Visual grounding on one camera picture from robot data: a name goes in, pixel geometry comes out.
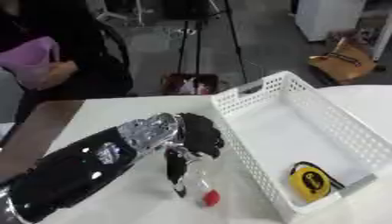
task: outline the basket handle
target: basket handle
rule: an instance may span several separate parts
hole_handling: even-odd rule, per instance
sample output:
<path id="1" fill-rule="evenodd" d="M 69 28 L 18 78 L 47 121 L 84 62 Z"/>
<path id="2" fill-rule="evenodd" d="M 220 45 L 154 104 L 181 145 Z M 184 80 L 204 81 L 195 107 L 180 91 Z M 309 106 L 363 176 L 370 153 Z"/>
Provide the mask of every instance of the basket handle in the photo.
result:
<path id="1" fill-rule="evenodd" d="M 255 80 L 250 83 L 244 84 L 237 88 L 238 98 L 255 94 L 262 91 L 264 87 L 264 79 Z"/>

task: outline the white plastic basket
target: white plastic basket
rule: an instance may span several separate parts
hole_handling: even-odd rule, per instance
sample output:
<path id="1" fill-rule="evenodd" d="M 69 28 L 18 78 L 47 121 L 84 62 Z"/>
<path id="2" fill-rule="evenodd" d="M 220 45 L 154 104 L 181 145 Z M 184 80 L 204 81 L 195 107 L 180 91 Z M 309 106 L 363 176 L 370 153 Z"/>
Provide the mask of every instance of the white plastic basket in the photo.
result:
<path id="1" fill-rule="evenodd" d="M 223 117 L 224 137 L 286 222 L 366 186 L 392 159 L 390 143 L 293 73 L 217 94 L 213 105 Z M 320 166 L 346 189 L 304 203 L 288 184 L 290 168 L 300 161 Z"/>

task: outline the person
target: person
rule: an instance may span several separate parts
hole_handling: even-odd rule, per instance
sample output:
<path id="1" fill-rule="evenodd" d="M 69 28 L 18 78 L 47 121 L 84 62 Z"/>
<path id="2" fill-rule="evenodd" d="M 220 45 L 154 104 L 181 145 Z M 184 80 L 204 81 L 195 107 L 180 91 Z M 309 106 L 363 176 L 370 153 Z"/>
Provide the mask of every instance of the person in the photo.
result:
<path id="1" fill-rule="evenodd" d="M 41 102 L 121 97 L 132 88 L 83 0 L 0 0 L 0 27 L 0 54 L 41 37 L 59 44 L 59 61 L 35 89 L 25 88 L 17 123 Z"/>

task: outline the white cabinet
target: white cabinet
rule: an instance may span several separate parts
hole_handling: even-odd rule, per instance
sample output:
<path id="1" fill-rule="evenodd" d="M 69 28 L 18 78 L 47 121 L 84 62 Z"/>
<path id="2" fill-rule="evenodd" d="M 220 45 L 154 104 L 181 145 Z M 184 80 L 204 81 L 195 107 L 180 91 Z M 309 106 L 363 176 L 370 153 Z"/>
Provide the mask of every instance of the white cabinet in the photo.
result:
<path id="1" fill-rule="evenodd" d="M 297 26 L 309 41 L 326 39 L 329 32 L 355 28 L 366 0 L 300 0 Z"/>

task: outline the small plastic bottle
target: small plastic bottle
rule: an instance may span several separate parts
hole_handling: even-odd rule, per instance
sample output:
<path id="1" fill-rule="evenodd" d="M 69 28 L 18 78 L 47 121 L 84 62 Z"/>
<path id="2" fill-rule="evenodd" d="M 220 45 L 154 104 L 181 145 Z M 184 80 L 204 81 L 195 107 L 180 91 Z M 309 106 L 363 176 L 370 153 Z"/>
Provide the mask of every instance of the small plastic bottle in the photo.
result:
<path id="1" fill-rule="evenodd" d="M 213 207 L 221 200 L 214 189 L 213 181 L 207 172 L 208 159 L 192 161 L 185 173 L 182 183 L 185 187 L 185 198 L 195 201 L 201 207 Z"/>

